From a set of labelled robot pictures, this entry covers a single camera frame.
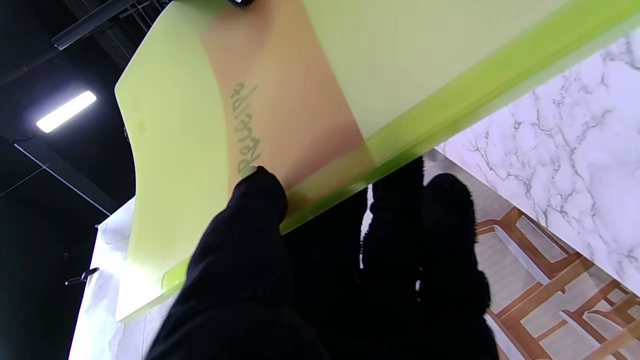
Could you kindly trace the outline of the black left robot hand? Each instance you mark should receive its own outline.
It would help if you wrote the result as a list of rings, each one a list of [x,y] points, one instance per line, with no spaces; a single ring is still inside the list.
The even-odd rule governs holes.
[[[253,167],[206,228],[147,360],[497,360],[473,196],[422,158],[281,233]]]

